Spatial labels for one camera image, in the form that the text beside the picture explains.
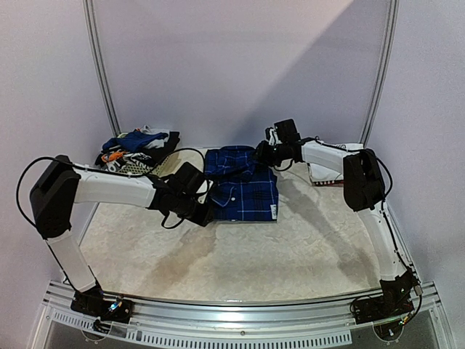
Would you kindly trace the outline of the black garment in basket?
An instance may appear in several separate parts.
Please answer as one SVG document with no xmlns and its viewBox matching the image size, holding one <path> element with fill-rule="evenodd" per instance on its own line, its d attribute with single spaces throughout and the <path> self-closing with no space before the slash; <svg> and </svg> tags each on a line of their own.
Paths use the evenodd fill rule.
<svg viewBox="0 0 465 349">
<path fill-rule="evenodd" d="M 173 152 L 178 146 L 180 141 L 179 132 L 170 132 L 168 140 L 164 143 L 162 148 L 143 149 L 142 152 L 151 157 L 155 164 L 162 161 L 168 154 Z"/>
</svg>

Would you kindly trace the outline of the cream perforated laundry basket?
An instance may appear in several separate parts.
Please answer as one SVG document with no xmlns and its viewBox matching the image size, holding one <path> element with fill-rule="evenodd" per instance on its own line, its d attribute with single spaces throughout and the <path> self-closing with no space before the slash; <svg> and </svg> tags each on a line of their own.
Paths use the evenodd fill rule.
<svg viewBox="0 0 465 349">
<path fill-rule="evenodd" d="M 159 175 L 173 157 L 177 157 L 177 151 L 167 153 L 159 160 L 154 160 L 145 153 L 118 152 L 118 157 L 108 163 L 108 168 L 116 174 L 133 178 L 144 175 Z"/>
</svg>

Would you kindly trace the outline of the blue plaid flannel shirt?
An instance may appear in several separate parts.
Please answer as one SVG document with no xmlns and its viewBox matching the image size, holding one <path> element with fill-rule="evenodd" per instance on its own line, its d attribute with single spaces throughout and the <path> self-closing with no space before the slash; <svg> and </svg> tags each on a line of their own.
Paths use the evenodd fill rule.
<svg viewBox="0 0 465 349">
<path fill-rule="evenodd" d="M 245 145 L 209 149 L 204 174 L 214 182 L 207 201 L 216 221 L 273 222 L 278 218 L 277 176 Z"/>
</svg>

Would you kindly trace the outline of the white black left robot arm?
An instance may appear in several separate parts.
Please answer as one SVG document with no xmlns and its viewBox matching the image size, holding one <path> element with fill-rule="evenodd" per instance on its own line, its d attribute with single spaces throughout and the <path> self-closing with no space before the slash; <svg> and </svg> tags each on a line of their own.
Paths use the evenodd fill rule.
<svg viewBox="0 0 465 349">
<path fill-rule="evenodd" d="M 125 204 L 160 212 L 168 218 L 175 214 L 182 222 L 206 227 L 214 219 L 206 201 L 209 181 L 192 164 L 185 162 L 174 174 L 123 174 L 74 164 L 67 156 L 51 158 L 49 166 L 30 191 L 36 230 L 52 255 L 80 292 L 79 302 L 93 316 L 108 309 L 100 294 L 97 279 L 71 233 L 70 216 L 75 204 L 86 202 Z"/>
</svg>

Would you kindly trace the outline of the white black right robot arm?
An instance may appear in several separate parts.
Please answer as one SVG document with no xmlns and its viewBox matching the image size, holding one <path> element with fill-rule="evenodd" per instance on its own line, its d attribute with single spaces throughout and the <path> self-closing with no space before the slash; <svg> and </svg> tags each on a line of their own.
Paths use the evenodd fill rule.
<svg viewBox="0 0 465 349">
<path fill-rule="evenodd" d="M 380 267 L 382 289 L 390 289 L 376 301 L 376 311 L 383 317 L 392 316 L 404 303 L 403 294 L 394 289 L 411 289 L 415 277 L 402 259 L 391 220 L 385 210 L 386 188 L 376 154 L 368 148 L 343 148 L 320 140 L 296 141 L 271 145 L 260 142 L 255 156 L 268 165 L 281 165 L 285 160 L 316 164 L 341 174 L 346 205 L 362 220 Z"/>
</svg>

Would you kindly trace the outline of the folded red white shirt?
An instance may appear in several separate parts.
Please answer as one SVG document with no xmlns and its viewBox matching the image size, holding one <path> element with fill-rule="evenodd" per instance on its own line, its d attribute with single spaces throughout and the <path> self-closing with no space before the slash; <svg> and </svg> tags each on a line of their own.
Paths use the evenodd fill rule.
<svg viewBox="0 0 465 349">
<path fill-rule="evenodd" d="M 315 186 L 338 186 L 338 185 L 343 185 L 344 181 L 343 180 L 318 180 L 314 181 L 313 183 Z"/>
</svg>

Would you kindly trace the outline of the black white orange printed shirt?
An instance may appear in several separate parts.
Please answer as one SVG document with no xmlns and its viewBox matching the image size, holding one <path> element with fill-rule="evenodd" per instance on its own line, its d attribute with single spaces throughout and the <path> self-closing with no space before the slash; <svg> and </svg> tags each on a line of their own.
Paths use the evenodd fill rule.
<svg viewBox="0 0 465 349">
<path fill-rule="evenodd" d="M 151 157 L 144 153 L 116 150 L 101 152 L 94 165 L 109 172 L 142 174 L 152 169 L 155 163 Z"/>
</svg>

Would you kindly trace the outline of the grey garment in basket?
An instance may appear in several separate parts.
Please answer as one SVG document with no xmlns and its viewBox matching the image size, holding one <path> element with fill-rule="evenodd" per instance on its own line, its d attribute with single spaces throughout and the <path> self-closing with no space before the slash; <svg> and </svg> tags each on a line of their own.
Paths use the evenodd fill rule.
<svg viewBox="0 0 465 349">
<path fill-rule="evenodd" d="M 136 131 L 142 134 L 141 147 L 143 149 L 164 148 L 170 136 L 170 130 L 152 128 L 148 125 L 137 128 Z"/>
</svg>

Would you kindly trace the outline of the aluminium front rail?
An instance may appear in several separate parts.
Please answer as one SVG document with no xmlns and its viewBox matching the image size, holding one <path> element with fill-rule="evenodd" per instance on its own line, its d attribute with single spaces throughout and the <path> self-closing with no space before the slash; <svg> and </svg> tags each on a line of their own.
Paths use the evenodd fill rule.
<svg viewBox="0 0 465 349">
<path fill-rule="evenodd" d="M 126 324 L 103 332 L 71 310 L 73 290 L 49 284 L 32 348 L 454 348 L 435 285 L 414 297 L 416 316 L 400 331 L 394 320 L 358 324 L 349 307 L 378 289 L 313 300 L 194 302 L 133 297 Z"/>
</svg>

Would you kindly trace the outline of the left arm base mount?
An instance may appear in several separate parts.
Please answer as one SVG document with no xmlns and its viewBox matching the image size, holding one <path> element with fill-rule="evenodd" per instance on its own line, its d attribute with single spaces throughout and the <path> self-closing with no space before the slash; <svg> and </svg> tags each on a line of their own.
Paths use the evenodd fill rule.
<svg viewBox="0 0 465 349">
<path fill-rule="evenodd" d="M 99 318 L 101 321 L 128 324 L 132 317 L 134 303 L 122 296 L 111 300 L 105 296 L 100 285 L 96 285 L 85 292 L 75 292 L 70 309 Z"/>
</svg>

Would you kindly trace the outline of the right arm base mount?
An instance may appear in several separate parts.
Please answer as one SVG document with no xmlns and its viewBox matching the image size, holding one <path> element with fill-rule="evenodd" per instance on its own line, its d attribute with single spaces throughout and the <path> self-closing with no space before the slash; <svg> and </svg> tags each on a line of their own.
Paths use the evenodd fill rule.
<svg viewBox="0 0 465 349">
<path fill-rule="evenodd" d="M 399 325 L 405 326 L 422 305 L 423 289 L 419 280 L 406 273 L 394 281 L 380 280 L 380 285 L 380 296 L 357 297 L 350 303 L 349 311 L 356 324 L 401 316 Z"/>
</svg>

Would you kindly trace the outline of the solid blue garment in basket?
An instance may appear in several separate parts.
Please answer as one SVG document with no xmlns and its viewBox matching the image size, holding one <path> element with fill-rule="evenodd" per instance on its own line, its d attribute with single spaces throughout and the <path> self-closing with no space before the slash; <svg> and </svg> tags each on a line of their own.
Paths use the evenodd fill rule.
<svg viewBox="0 0 465 349">
<path fill-rule="evenodd" d="M 136 153 L 142 149 L 163 148 L 168 138 L 169 134 L 166 132 L 145 134 L 135 130 L 126 134 L 124 137 L 113 137 L 109 139 L 103 144 L 102 149 L 106 151 L 118 146 L 132 153 Z"/>
</svg>

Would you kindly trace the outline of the folded white cartoon t-shirt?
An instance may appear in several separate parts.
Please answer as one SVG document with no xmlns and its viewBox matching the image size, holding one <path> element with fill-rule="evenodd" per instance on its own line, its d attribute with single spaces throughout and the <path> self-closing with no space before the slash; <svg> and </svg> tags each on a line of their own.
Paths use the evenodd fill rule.
<svg viewBox="0 0 465 349">
<path fill-rule="evenodd" d="M 309 167 L 312 182 L 343 180 L 343 158 L 362 149 L 361 143 L 332 145 L 314 140 L 303 145 L 302 158 Z"/>
</svg>

